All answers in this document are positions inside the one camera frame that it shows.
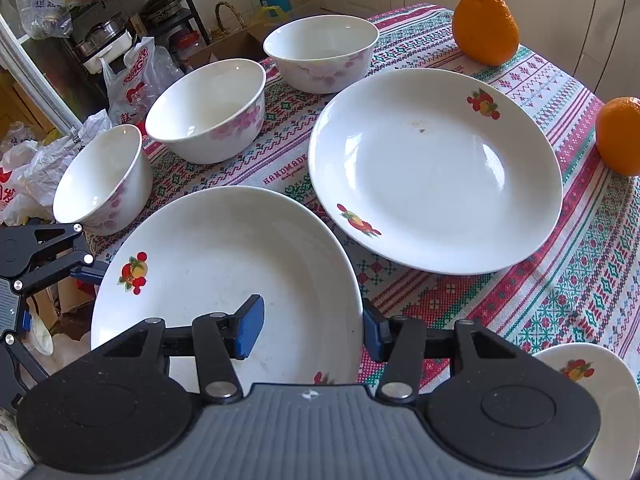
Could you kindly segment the small white floral bowl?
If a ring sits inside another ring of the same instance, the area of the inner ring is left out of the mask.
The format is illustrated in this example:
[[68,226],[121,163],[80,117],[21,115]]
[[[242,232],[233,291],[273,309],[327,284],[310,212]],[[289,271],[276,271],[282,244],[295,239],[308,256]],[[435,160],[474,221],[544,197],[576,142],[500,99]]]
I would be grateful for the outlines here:
[[153,183],[142,133],[120,125],[99,134],[70,163],[56,188],[58,223],[78,223],[96,235],[129,226],[148,201]]

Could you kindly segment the white plate with fruit print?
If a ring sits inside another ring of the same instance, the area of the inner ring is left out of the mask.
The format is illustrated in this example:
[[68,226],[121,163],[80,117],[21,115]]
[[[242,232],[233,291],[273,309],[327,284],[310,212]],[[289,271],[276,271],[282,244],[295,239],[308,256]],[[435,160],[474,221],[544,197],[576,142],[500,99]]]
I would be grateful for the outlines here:
[[175,327],[232,314],[252,295],[265,316],[250,356],[233,364],[244,389],[356,380],[362,301],[346,252],[309,209],[250,186],[192,193],[144,220],[106,270],[91,345],[145,318]]

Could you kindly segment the black metal kitchen rack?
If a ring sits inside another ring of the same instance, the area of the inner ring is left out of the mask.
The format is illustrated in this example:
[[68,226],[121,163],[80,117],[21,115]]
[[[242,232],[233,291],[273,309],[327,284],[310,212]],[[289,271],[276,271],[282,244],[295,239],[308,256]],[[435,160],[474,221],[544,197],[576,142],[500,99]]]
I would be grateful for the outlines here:
[[100,0],[70,8],[69,37],[26,38],[23,48],[61,99],[79,119],[107,107],[103,76],[85,66],[99,50],[88,37],[99,28],[111,44],[122,35],[132,41],[154,37],[169,46],[169,36],[179,30],[197,29],[210,43],[208,31],[193,0]]

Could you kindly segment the red white plastic bag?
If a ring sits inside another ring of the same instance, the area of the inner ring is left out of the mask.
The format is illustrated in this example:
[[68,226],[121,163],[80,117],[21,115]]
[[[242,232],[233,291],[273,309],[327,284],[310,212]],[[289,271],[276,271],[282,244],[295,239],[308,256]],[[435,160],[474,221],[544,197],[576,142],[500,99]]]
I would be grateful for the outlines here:
[[108,99],[108,117],[114,126],[141,122],[151,106],[172,84],[184,76],[169,51],[143,37],[124,55],[125,68],[115,74],[102,61]]

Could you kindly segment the far white floral bowl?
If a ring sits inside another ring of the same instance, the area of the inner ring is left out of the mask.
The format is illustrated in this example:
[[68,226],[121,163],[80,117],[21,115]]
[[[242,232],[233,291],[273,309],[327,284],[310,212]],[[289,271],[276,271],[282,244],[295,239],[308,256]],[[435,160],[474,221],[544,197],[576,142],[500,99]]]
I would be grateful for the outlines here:
[[378,28],[364,18],[324,14],[280,26],[262,48],[291,87],[330,94],[367,75],[378,38]]

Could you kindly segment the patterned red green tablecloth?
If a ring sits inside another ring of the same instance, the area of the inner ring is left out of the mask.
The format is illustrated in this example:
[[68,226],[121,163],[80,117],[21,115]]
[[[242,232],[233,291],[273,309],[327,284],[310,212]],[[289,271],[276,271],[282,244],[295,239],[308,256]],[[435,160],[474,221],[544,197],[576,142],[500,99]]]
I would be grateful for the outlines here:
[[[589,342],[616,353],[639,380],[639,178],[600,162],[594,122],[602,102],[578,79],[525,46],[498,67],[477,64],[454,44],[452,11],[418,4],[370,18],[381,31],[370,73],[443,68],[489,84],[533,118],[559,159],[564,203],[551,242],[512,269],[479,278],[445,278],[409,270],[367,249],[334,226],[314,196],[306,166],[311,126],[328,96],[293,90],[267,58],[266,122],[257,148],[211,167],[179,162],[144,140],[154,188],[141,220],[188,192],[256,184],[296,200],[325,221],[355,266],[363,297],[387,314],[408,314],[433,328],[472,318],[533,354]],[[90,240],[110,262],[132,231]]]

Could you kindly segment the bumpy top orange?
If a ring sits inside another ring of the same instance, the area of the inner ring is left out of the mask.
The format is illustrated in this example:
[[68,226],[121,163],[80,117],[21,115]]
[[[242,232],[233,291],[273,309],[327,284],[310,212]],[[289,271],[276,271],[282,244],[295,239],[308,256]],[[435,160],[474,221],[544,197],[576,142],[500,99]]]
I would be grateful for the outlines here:
[[460,0],[451,31],[468,58],[488,66],[510,61],[520,45],[518,24],[504,0]]

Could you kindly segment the orange with green leaf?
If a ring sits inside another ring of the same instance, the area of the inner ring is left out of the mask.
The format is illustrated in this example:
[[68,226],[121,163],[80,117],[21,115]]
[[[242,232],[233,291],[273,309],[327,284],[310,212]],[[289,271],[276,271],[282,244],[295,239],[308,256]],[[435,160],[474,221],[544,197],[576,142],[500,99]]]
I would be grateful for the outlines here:
[[615,98],[600,109],[596,120],[596,145],[608,168],[625,177],[640,174],[638,98]]

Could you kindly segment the large white floral bowl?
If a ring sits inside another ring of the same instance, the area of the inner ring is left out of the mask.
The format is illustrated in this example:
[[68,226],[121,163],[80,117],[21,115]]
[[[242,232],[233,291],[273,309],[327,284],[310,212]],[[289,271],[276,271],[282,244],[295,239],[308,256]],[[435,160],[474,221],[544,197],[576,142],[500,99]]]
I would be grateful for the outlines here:
[[145,131],[187,162],[223,162],[244,151],[265,120],[264,68],[246,58],[206,64],[154,102]]

